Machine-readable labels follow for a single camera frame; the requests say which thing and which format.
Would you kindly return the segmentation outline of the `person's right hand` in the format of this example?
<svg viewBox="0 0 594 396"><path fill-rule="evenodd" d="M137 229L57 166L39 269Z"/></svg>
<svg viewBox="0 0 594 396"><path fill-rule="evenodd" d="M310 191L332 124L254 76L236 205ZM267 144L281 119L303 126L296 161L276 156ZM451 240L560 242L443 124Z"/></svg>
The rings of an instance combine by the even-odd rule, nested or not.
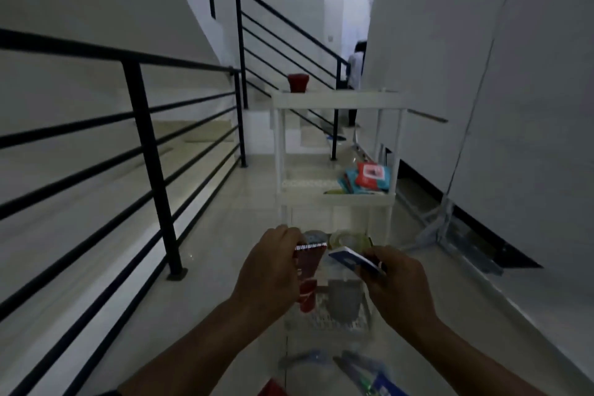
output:
<svg viewBox="0 0 594 396"><path fill-rule="evenodd" d="M390 287L368 287L381 317L401 337L416 338L439 323L424 267L395 251L395 276Z"/></svg>

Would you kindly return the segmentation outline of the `person's left hand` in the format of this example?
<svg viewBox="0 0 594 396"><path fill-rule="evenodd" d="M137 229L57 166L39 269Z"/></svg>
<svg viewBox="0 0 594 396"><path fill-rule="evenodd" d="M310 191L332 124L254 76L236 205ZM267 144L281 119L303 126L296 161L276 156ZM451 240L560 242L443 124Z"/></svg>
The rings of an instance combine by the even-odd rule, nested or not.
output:
<svg viewBox="0 0 594 396"><path fill-rule="evenodd" d="M250 319L266 325L277 321L299 298L293 254L276 249L275 228L268 229L249 252L230 297Z"/></svg>

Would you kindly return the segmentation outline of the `red spiral notebook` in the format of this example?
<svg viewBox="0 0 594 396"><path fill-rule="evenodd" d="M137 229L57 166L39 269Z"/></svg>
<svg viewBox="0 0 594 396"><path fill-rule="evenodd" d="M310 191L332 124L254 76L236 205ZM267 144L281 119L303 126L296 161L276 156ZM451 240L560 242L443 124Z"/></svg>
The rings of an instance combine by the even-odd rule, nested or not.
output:
<svg viewBox="0 0 594 396"><path fill-rule="evenodd" d="M295 247L293 252L293 260L298 271L298 304L304 314L310 313L316 308L317 280L314 276L327 246L327 242L300 244Z"/></svg>

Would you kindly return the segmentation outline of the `person's left forearm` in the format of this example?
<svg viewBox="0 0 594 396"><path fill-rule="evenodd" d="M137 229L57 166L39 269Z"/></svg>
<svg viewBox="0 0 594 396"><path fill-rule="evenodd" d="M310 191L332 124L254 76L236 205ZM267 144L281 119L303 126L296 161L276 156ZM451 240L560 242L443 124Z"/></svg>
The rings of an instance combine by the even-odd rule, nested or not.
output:
<svg viewBox="0 0 594 396"><path fill-rule="evenodd" d="M119 385L119 396L209 396L234 359L293 301L229 297Z"/></svg>

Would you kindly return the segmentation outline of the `clear tape roll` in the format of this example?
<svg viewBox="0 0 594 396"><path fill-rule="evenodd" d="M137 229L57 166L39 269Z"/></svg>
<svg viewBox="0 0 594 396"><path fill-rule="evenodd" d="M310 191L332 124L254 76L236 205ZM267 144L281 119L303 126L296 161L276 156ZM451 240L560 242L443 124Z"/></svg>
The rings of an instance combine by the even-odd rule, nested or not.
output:
<svg viewBox="0 0 594 396"><path fill-rule="evenodd" d="M337 250L341 247L346 247L360 255L365 249L372 246L371 239L366 234L352 230L335 231L330 235L328 242L329 250Z"/></svg>

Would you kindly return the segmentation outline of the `grey cup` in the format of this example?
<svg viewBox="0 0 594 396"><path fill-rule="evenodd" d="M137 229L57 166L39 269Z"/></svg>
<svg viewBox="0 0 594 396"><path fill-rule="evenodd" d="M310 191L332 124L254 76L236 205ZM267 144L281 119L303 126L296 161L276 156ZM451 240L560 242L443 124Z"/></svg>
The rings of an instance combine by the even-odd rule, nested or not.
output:
<svg viewBox="0 0 594 396"><path fill-rule="evenodd" d="M358 318L363 289L360 280L329 280L327 309L332 319L349 324Z"/></svg>

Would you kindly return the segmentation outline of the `grey metal partition foot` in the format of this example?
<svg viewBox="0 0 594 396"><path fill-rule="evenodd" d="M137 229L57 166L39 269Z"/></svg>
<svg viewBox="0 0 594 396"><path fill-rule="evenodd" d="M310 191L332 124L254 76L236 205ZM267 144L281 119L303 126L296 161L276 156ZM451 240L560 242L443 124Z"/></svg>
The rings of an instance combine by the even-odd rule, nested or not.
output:
<svg viewBox="0 0 594 396"><path fill-rule="evenodd" d="M460 232L454 222L453 211L455 205L447 196L442 198L439 205L426 212L421 212L405 196L400 195L399 198L408 211L423 226L414 241L405 245L403 248L405 251L426 248L436 244L446 252L462 258L482 273L503 275L503 268Z"/></svg>

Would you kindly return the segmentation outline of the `teal packet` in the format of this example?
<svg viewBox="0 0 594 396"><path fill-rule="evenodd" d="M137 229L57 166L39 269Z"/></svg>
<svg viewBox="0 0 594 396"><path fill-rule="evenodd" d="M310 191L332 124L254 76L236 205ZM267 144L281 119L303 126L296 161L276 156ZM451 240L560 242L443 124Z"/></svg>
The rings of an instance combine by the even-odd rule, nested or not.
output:
<svg viewBox="0 0 594 396"><path fill-rule="evenodd" d="M347 168L338 178L338 184L345 194L359 195L364 192L356 183L357 176L357 168Z"/></svg>

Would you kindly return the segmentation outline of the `red wipes packet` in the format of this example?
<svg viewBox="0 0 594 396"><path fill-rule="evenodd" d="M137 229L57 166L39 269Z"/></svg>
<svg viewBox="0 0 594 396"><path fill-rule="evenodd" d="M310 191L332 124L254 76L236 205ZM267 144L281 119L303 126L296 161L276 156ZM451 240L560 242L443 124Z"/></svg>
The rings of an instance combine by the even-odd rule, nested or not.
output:
<svg viewBox="0 0 594 396"><path fill-rule="evenodd" d="M373 162L359 162L355 184L361 189L372 192L388 192L391 184L391 170L389 167Z"/></svg>

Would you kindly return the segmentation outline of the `blue plastic packet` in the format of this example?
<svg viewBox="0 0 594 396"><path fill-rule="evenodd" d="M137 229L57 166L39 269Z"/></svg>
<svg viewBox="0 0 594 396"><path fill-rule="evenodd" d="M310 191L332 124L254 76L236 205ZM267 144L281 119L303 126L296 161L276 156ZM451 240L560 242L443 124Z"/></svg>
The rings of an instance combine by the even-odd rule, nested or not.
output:
<svg viewBox="0 0 594 396"><path fill-rule="evenodd" d="M391 381L382 362L350 350L332 360L362 396L409 396Z"/></svg>

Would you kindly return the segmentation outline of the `white plastic shelf rack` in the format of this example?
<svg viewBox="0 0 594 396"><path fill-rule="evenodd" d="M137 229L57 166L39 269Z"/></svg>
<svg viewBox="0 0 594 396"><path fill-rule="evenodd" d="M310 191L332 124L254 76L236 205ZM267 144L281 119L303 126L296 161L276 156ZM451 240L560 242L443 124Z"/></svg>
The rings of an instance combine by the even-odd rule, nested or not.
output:
<svg viewBox="0 0 594 396"><path fill-rule="evenodd" d="M298 207L321 209L324 207L355 207L367 210L367 225L365 234L368 235L374 222L374 210L385 210L384 243L391 234L391 216L397 195L397 173L400 165L398 148L402 130L402 120L407 119L411 109L407 103L407 95L394 91L322 91L290 93L275 91L271 96L274 159L276 167L276 194L278 201L278 216L282 224L292 223L293 209ZM398 114L396 131L396 146L394 161L391 167L390 185L386 192L369 195L338 195L330 191L338 189L338 180L331 180L332 170L301 171L287 170L286 159L286 119L287 110L325 110L325 109L374 109L377 110L377 127L374 140L374 153L380 153L379 131L381 116L384 110L395 110ZM323 304L309 313L300 309L291 309L283 318L287 336L298 338L314 338L326 341L341 342L369 342L374 337L374 318L377 310L369 301L367 290L361 289L361 300L357 318L350 324L340 323L330 316L328 307L329 283L340 281L355 282L357 278L346 277L347 268L329 257L326 252L321 260L321 266L314 274L320 284L317 294L323 295Z"/></svg>

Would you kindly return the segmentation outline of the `red item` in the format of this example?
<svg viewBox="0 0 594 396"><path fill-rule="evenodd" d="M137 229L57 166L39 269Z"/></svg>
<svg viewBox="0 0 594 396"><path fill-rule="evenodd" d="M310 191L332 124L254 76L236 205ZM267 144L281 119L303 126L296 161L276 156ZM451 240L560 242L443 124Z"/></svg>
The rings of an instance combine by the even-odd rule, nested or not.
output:
<svg viewBox="0 0 594 396"><path fill-rule="evenodd" d="M262 389L257 393L257 396L289 396L284 387L281 386L275 379L269 379Z"/></svg>

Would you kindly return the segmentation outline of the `black landing railing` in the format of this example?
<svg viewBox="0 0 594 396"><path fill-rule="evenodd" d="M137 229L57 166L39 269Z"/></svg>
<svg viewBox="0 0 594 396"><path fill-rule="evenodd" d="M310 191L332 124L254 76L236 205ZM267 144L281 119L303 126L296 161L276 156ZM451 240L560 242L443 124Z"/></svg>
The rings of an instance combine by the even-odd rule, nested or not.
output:
<svg viewBox="0 0 594 396"><path fill-rule="evenodd" d="M141 65L151 65L159 67L174 67L180 69L191 69L201 71L215 71L226 73L229 76L237 77L239 69L233 67L223 67L214 64L202 62L193 62L177 58L165 57L161 55L145 54L129 50L103 47L84 42L71 41L66 39L45 37L43 35L10 31L0 29L0 49L8 51L18 51L24 53L36 53L47 55L59 55L75 58L85 58L90 60L100 60L109 62L120 62L123 67L125 80L128 87L132 111L117 115L108 115L103 117L91 118L88 120L61 124L43 129L24 131L0 137L0 149L7 149L22 144L30 144L38 140L50 139L63 136L83 130L90 130L94 127L100 127L112 124L118 121L134 118L137 123L138 137L140 145L134 149L123 152L113 158L102 161L92 167L88 167L78 173L69 175L62 180L48 184L40 189L27 193L24 196L5 202L0 205L0 221L7 219L19 212L22 212L35 204L39 204L46 199L50 199L86 180L100 175L113 167L116 167L138 155L143 155L144 164L149 177L151 190L136 202L130 205L123 212L119 213L103 227L85 239L82 243L68 252L65 256L58 259L53 265L36 276L33 280L26 283L25 286L9 296L0 303L0 322L12 315L25 302L29 301L40 290L44 289L49 283L55 280L61 273L67 270L78 261L85 253L96 246L108 234L128 220L133 214L140 210L148 201L155 203L157 217L159 219L160 229L152 236L147 244L140 249L137 255L126 265L115 279L98 295L97 299L81 314L74 324L66 330L63 336L54 346L43 356L32 370L26 374L21 382L10 392L9 396L28 396L38 385L41 378L54 366L58 359L66 352L71 344L78 338L81 332L91 323L95 316L103 309L108 301L122 287L126 280L137 269L138 265L144 261L145 257L152 251L156 244L165 239L166 254L164 264L169 264L172 268L174 280L180 280L187 274L187 269L181 265L181 258L177 247L177 240L174 233L174 221L170 212L169 202L166 195L166 182L163 178L161 162L159 158L158 146L165 144L184 133L204 125L221 115L230 113L237 109L238 116L241 116L241 101L239 95L236 96L236 105L225 109L219 113L204 118L189 127L180 129L168 136L156 139L152 125L151 115L160 111L172 110L188 105L199 104L210 100L223 98L230 93L221 93L209 97L196 98L182 102L175 102L159 107L149 107L145 92L143 74Z"/></svg>

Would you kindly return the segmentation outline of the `black stair railing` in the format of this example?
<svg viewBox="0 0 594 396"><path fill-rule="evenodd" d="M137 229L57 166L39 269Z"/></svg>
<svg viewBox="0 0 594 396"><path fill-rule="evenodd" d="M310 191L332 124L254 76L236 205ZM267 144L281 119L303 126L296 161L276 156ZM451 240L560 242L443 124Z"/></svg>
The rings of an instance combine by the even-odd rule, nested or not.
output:
<svg viewBox="0 0 594 396"><path fill-rule="evenodd" d="M265 96L271 98L271 94L269 94L266 90L263 90L263 88L257 86L256 84L252 84L251 82L248 81L248 79L247 79L247 72L251 72L251 70L248 69L247 68L247 65L246 65L246 61L245 61L245 53L246 52L248 52L248 54L250 54L256 60L260 61L261 63L263 63L266 66L268 66L269 68L271 68L271 70L275 71L276 73L278 73L278 74L280 74L282 76L285 75L275 65L272 65L270 62L266 61L261 56L259 56L257 54L254 54L252 51L250 51L250 50L248 50L246 48L246 46L245 46L245 39L244 39L244 34L245 33L250 34L253 38L255 38L256 40L260 41L265 46L269 47L272 51L274 51L275 53L277 53L278 55L280 55L281 57L283 57L285 60L287 60L288 62L291 62L292 64L294 64L297 68L299 68L300 70L302 70L308 77L315 78L317 81L319 81L319 83L321 83L322 85L330 88L331 90L344 89L345 88L344 85L342 84L342 80L341 80L342 70L343 70L343 67L348 68L349 65L348 65L347 61L344 58L342 58L340 55L338 55L337 53L335 53L334 51L332 51L329 47L327 47L326 45L324 45L321 41L319 41L318 39L314 38L311 34L309 34L308 32L306 32L306 30L302 29L300 26L298 26L297 24L295 24L288 17L286 17L285 15L281 14L278 10L276 10L275 8L273 8L269 3L265 2L264 0L252 0L252 1L255 2L257 5L259 5L260 7L262 7L268 13L270 13L271 15L273 15L274 17L276 17L279 21L281 21L287 27L289 27L290 29L292 29L294 32L300 34L302 37L304 37L305 39L307 39L308 41L310 41L314 46L318 47L321 51L323 51L324 53L328 54L333 60L335 60L335 62L336 62L336 70L334 72L331 72L330 70L326 69L322 64L316 62L313 58L311 58L310 56L308 56L305 53L301 52L301 50L299 50L298 48L294 47L290 42L288 42L287 40L283 39L282 37L280 37L279 35L277 35L276 33L274 33L271 29L269 29L264 24L262 24L260 21L257 21L253 16L250 16L248 13L246 13L242 9L242 0L234 0L234 2L235 2L235 13L236 13L235 14L235 17L236 17L237 39L238 39L238 55L239 55L239 65L240 65L240 73L241 73L241 76L240 76L239 79L240 79L240 82L241 82L241 95L242 95L242 102L243 102L243 106L242 107L243 107L243 109L246 110L249 107L248 94L247 94L247 88L248 88L248 86L252 87L253 89L256 89L258 92L260 92L260 93L264 94ZM209 4L210 4L210 11L211 11L212 17L216 17L216 3L215 3L215 0L209 0ZM306 61L310 62L311 64L313 64L314 66L316 66L317 68L319 68L319 70L321 70L322 72L328 74L330 77L334 77L334 79L335 79L334 85L330 85L327 82L325 82L322 78L317 77L316 75L312 74L303 65L301 65L300 63L298 63L296 60L293 60L293 58L290 58L285 53L281 52L277 47L273 46L269 41L263 39L262 37L260 37L256 33L254 33L252 30L248 29L243 24L243 20L244 19L248 19L250 22L252 22L256 26L258 26L259 28L261 28L265 33L268 33L273 38L277 39L283 45L285 45L286 47L288 47L289 49L291 49L293 52L295 52L297 55L300 55Z"/></svg>

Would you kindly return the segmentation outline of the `white partition panel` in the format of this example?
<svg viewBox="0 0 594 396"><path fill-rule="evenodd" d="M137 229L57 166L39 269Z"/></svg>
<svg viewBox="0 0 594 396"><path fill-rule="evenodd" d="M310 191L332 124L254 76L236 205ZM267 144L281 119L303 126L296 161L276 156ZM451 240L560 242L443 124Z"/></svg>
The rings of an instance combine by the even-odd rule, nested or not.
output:
<svg viewBox="0 0 594 396"><path fill-rule="evenodd" d="M374 0L363 84L402 157L487 229L594 293L594 0Z"/></svg>

